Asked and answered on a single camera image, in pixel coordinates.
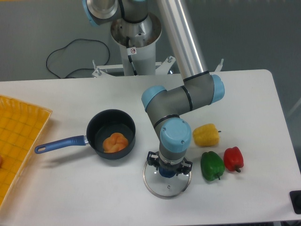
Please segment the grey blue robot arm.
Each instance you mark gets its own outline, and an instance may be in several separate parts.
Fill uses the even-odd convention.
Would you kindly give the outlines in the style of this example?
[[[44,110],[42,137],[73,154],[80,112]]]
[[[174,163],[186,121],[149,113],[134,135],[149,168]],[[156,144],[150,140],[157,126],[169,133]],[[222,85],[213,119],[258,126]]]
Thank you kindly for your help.
[[[221,78],[207,69],[185,1],[159,0],[157,4],[161,19],[149,12],[145,0],[82,2],[91,24],[111,24],[126,76],[155,74],[156,41],[166,29],[183,85],[172,90],[150,87],[142,102],[160,141],[158,153],[148,153],[147,163],[171,178],[187,175],[192,168],[184,160],[191,129],[180,116],[221,100],[225,89]]]

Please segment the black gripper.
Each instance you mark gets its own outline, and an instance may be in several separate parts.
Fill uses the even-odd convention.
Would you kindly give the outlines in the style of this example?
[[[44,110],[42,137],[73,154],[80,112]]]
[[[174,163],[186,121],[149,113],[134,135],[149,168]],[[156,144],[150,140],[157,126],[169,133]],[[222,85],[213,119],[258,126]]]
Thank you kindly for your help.
[[[156,170],[160,168],[168,171],[176,171],[176,175],[179,174],[188,175],[192,170],[193,163],[190,161],[184,161],[184,157],[177,160],[170,160],[158,152],[148,152],[147,164],[153,166]]]

